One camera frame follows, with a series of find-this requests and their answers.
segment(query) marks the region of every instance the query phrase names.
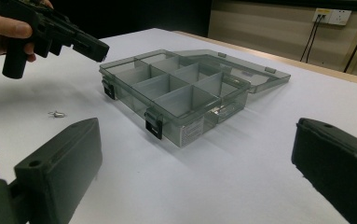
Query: small metal part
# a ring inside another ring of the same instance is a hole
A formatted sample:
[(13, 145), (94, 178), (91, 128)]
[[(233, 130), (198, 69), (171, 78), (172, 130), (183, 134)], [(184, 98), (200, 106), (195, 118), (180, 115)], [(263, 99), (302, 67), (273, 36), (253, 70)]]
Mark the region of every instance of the small metal part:
[(56, 110), (54, 112), (49, 112), (48, 114), (53, 115), (54, 118), (64, 118), (65, 114), (62, 112), (57, 112)]

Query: electrical outlet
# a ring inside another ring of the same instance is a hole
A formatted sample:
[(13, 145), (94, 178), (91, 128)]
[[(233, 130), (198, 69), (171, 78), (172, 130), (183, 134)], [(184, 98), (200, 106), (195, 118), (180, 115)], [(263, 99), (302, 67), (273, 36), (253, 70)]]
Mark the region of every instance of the electrical outlet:
[(328, 23), (330, 16), (332, 14), (332, 11), (333, 11), (333, 9), (317, 7), (317, 9), (315, 10), (314, 16), (312, 17), (312, 21), (319, 21), (320, 23)]
[(346, 25), (349, 20), (351, 11), (334, 9), (329, 19), (329, 24)]

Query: plastic storage box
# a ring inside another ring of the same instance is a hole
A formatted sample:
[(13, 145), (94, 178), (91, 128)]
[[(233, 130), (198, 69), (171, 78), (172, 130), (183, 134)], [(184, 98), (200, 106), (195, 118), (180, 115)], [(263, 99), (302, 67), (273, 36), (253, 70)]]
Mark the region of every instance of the plastic storage box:
[(160, 49), (100, 65), (103, 87), (145, 120), (145, 128), (178, 147), (193, 142), (245, 107), (248, 93), (290, 75), (208, 49)]

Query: table surface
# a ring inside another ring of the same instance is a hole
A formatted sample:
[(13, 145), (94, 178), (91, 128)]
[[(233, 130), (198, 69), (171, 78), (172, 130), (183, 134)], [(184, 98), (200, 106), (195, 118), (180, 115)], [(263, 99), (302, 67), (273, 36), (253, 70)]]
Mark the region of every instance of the table surface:
[[(347, 223), (291, 162), (300, 118), (357, 137), (357, 83), (159, 29), (103, 39), (105, 63), (156, 49), (212, 49), (291, 74), (179, 148), (103, 92), (99, 63), (69, 48), (1, 75), (0, 175), (72, 123), (98, 118), (103, 165), (70, 223)], [(48, 112), (67, 114), (55, 119)]]

